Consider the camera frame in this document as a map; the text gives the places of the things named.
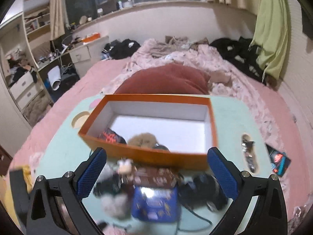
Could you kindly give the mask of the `clear plastic bag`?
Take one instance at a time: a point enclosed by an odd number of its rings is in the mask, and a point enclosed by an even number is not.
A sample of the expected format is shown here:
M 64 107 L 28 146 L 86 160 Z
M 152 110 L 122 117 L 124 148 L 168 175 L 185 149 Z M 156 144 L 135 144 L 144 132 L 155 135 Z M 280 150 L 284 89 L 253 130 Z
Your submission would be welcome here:
M 106 180 L 113 179 L 114 177 L 118 175 L 118 169 L 119 167 L 117 165 L 107 163 L 102 169 L 102 171 L 100 172 L 98 179 L 97 179 L 97 183 L 101 183 Z

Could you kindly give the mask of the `beige fluffy pompom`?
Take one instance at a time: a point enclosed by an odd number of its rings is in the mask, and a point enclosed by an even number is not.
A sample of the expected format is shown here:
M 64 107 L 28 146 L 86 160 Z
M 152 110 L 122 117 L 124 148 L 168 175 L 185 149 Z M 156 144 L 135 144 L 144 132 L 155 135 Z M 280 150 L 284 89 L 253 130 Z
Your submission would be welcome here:
M 142 133 L 128 140 L 128 145 L 152 149 L 157 144 L 157 138 L 151 133 Z

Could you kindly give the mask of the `cartoon figure keychain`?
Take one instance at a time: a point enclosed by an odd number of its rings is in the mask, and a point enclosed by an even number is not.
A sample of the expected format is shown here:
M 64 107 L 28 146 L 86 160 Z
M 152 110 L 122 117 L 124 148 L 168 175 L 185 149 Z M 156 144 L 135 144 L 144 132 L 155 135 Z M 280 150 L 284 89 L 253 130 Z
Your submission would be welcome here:
M 120 159 L 117 161 L 119 174 L 123 183 L 132 183 L 134 180 L 134 173 L 137 171 L 132 159 Z

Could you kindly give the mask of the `brown small carton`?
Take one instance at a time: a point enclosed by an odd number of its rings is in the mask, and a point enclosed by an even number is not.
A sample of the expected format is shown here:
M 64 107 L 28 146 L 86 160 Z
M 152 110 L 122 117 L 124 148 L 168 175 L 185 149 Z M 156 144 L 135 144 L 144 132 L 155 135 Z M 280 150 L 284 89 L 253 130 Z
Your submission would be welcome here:
M 172 189 L 177 182 L 178 177 L 166 168 L 141 167 L 133 174 L 133 184 L 139 187 Z

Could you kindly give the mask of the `white fluffy pompom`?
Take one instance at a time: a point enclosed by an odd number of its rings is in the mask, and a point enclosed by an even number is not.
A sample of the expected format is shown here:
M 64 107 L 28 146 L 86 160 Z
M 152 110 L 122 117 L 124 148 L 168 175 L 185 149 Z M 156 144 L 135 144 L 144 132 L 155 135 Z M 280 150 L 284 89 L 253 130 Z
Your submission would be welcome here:
M 105 194 L 101 197 L 101 206 L 106 215 L 116 219 L 125 219 L 130 212 L 130 200 L 126 193 Z

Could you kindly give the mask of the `black clothes pile left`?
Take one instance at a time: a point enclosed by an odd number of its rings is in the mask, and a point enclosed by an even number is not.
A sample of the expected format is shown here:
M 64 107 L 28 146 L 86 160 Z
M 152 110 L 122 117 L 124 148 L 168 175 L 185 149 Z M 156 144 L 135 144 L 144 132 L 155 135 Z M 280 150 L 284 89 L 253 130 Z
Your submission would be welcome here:
M 122 60 L 131 57 L 140 47 L 141 45 L 135 40 L 114 40 L 102 49 L 102 59 Z

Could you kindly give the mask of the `blue red packet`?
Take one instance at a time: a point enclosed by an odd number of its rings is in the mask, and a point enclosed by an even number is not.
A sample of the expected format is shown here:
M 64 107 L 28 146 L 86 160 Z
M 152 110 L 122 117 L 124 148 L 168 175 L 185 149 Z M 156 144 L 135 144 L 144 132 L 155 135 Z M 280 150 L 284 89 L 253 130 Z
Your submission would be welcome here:
M 270 157 L 272 171 L 279 177 L 283 177 L 291 164 L 291 160 L 288 158 L 285 152 L 280 152 L 268 144 L 266 144 L 266 149 Z

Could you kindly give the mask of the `pink floral quilt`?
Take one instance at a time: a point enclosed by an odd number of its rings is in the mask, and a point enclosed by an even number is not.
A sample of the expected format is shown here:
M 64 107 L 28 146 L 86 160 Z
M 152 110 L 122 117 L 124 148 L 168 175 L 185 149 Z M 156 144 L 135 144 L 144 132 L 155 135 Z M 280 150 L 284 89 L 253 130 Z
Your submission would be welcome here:
M 170 63 L 193 67 L 209 74 L 211 78 L 206 93 L 243 101 L 252 113 L 264 140 L 279 136 L 275 119 L 256 88 L 240 70 L 224 60 L 216 48 L 207 44 L 199 45 L 197 50 L 174 49 L 174 45 L 166 46 L 155 39 L 149 39 L 132 55 L 121 74 L 102 88 L 101 93 L 113 93 L 126 79 L 140 70 Z

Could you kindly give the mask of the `black cloth pouch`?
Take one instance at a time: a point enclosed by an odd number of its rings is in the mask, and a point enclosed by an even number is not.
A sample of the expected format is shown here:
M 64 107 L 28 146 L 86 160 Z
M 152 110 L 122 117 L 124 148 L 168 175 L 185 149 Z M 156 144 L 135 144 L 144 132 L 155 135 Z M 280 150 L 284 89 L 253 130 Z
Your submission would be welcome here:
M 178 187 L 178 200 L 182 206 L 193 210 L 195 207 L 207 206 L 212 212 L 226 207 L 228 198 L 215 176 L 202 173 Z

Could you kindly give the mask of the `green hanging garment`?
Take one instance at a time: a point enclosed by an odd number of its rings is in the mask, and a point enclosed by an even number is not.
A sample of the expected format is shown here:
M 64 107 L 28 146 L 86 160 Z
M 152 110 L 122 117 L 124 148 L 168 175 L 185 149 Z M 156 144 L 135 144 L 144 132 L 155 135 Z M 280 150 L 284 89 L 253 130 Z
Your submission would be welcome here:
M 259 0 L 252 46 L 261 51 L 257 64 L 266 75 L 278 80 L 289 41 L 289 24 L 285 0 Z

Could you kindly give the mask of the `black clothes pile right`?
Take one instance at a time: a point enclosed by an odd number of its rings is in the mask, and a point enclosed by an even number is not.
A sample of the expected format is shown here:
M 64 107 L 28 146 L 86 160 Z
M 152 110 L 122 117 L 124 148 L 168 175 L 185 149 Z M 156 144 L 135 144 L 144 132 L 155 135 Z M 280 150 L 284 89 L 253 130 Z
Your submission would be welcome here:
M 263 70 L 257 64 L 261 52 L 258 45 L 250 45 L 252 39 L 240 37 L 239 40 L 220 38 L 210 43 L 215 47 L 224 60 L 229 61 L 238 70 L 255 81 L 266 85 Z

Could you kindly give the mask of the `black toy car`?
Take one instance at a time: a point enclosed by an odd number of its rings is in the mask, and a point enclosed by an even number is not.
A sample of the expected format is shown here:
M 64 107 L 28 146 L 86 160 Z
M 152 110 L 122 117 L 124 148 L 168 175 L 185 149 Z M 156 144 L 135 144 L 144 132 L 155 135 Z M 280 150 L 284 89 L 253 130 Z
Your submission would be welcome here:
M 97 182 L 93 188 L 93 194 L 95 197 L 101 197 L 105 194 L 116 196 L 120 193 L 130 194 L 134 189 L 134 184 L 126 176 L 120 176 L 118 174 Z

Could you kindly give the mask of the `black clothes pile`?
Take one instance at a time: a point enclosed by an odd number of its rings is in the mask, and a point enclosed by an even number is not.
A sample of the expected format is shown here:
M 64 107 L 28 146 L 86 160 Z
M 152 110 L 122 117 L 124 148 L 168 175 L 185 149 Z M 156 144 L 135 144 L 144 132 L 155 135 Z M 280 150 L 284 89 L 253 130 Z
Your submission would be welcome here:
M 210 43 L 215 47 L 224 60 L 229 61 L 238 70 L 255 81 L 266 85 L 263 70 L 257 64 L 261 52 L 258 45 L 250 45 L 252 39 L 240 37 L 239 40 L 220 38 Z
M 122 60 L 131 57 L 140 47 L 141 45 L 135 40 L 114 40 L 102 49 L 102 59 Z

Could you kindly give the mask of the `blue tin box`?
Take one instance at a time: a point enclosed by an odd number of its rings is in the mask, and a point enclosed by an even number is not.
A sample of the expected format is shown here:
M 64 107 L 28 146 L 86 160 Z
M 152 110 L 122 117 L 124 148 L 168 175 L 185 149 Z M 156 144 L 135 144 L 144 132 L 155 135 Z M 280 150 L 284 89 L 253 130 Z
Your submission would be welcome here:
M 143 222 L 174 223 L 180 206 L 177 188 L 135 187 L 131 215 Z

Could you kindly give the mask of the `white drawer cabinet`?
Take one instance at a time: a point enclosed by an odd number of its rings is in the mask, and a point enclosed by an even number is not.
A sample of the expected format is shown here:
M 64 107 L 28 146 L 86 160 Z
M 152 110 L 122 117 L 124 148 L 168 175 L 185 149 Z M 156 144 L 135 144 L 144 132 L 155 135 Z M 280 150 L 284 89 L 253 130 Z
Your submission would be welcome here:
M 71 60 L 74 64 L 91 59 L 91 55 L 87 45 L 82 45 L 80 47 L 72 49 L 69 52 L 69 55 L 71 56 Z

